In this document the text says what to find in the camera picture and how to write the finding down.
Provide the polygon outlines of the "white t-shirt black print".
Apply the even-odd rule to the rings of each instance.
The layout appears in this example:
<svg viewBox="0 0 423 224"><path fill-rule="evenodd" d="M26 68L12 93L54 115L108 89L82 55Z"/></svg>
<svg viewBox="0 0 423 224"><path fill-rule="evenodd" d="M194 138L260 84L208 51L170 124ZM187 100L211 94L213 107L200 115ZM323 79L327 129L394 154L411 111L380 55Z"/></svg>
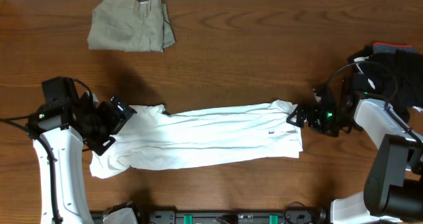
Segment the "white t-shirt black print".
<svg viewBox="0 0 423 224"><path fill-rule="evenodd" d="M164 105L135 105L103 155L94 154L91 175L110 178L129 168L169 170L268 157L298 158L301 130L286 122L295 105L271 103L167 114Z"/></svg>

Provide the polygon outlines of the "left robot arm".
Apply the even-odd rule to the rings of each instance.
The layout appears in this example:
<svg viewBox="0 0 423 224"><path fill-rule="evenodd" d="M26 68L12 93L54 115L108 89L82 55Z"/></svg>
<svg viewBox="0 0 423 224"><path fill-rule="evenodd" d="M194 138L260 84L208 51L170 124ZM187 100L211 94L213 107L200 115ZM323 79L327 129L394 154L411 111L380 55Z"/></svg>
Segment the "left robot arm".
<svg viewBox="0 0 423 224"><path fill-rule="evenodd" d="M116 97L98 102L90 90L79 96L77 83L69 77L42 82L46 102L29 116L26 125L40 167L40 221L140 223L141 215L131 202L103 213L90 212L82 169L83 149L103 155L135 110Z"/></svg>

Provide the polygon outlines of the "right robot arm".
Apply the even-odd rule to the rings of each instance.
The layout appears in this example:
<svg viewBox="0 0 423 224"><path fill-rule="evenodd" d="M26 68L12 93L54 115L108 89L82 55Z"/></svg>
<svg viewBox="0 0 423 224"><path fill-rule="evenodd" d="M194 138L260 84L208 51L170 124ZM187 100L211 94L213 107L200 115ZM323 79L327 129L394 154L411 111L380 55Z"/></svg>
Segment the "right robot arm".
<svg viewBox="0 0 423 224"><path fill-rule="evenodd" d="M422 221L422 136L409 127L382 97L345 82L335 106L330 89L315 91L319 103L299 105L287 123L308 125L336 137L341 130L364 131L378 149L362 192L336 199L315 214L317 223L415 223Z"/></svg>

